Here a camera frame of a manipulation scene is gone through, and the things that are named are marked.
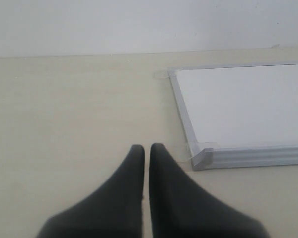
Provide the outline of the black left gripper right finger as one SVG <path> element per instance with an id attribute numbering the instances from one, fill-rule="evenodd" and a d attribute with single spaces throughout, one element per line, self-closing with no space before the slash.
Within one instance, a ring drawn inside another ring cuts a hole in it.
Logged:
<path id="1" fill-rule="evenodd" d="M 196 184 L 163 144 L 151 146 L 149 200 L 155 238 L 265 238 L 262 223 Z"/>

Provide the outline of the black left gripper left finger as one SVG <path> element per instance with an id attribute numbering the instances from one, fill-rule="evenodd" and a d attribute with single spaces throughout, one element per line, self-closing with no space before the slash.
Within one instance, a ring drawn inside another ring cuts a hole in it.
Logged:
<path id="1" fill-rule="evenodd" d="M 145 151 L 132 145 L 114 174 L 90 196 L 49 218 L 39 238 L 140 238 Z"/>

